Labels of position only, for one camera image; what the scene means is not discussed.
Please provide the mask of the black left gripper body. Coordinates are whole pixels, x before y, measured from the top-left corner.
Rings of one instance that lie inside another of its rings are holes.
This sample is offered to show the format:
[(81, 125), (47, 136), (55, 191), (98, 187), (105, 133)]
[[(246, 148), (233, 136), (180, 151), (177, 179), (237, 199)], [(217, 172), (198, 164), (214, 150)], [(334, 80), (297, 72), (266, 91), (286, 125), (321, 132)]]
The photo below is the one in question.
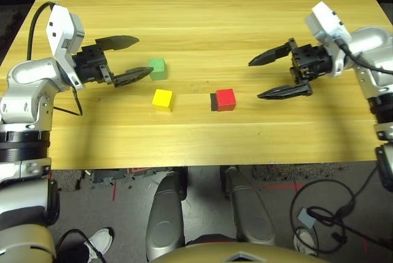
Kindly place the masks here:
[(82, 83), (112, 83), (112, 73), (104, 49), (100, 45), (82, 47), (82, 50), (73, 55), (72, 59), (76, 64), (75, 72)]

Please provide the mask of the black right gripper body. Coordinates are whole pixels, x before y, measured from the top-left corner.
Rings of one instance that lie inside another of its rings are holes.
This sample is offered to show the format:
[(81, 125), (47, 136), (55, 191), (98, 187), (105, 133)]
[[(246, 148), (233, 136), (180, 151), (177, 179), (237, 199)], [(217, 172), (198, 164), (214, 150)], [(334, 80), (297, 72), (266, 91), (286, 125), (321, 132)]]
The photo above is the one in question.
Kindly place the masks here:
[(295, 39), (289, 39), (292, 54), (290, 73), (296, 84), (309, 82), (332, 71), (332, 58), (323, 45), (306, 44), (298, 47)]

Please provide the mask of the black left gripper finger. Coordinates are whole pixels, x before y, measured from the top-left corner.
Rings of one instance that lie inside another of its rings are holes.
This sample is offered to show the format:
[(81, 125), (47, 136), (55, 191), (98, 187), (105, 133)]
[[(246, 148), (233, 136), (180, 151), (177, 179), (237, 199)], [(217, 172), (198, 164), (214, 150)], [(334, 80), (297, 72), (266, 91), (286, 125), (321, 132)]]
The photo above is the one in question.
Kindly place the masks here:
[(118, 36), (102, 37), (96, 39), (95, 42), (103, 51), (122, 50), (122, 49), (129, 48), (132, 45), (138, 43), (139, 39), (133, 36), (118, 35)]
[(111, 73), (111, 81), (114, 87), (122, 87), (128, 84), (133, 84), (146, 76), (148, 76), (154, 69), (152, 67), (137, 67), (128, 69), (124, 73), (119, 75), (113, 75)]

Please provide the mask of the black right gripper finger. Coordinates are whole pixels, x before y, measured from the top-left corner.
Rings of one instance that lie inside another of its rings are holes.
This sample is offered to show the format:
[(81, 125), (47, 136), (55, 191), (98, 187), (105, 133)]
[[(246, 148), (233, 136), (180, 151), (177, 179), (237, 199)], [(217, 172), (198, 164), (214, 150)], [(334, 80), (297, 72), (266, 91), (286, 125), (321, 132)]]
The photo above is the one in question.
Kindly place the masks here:
[(291, 48), (289, 43), (285, 43), (283, 45), (280, 45), (279, 47), (269, 49), (261, 53), (260, 55), (257, 55), (248, 63), (248, 66), (267, 65), (276, 61), (277, 59), (288, 56), (290, 51)]
[(303, 82), (297, 85), (283, 85), (275, 87), (257, 95), (257, 98), (264, 100), (284, 100), (297, 96), (310, 96), (313, 90), (309, 82)]

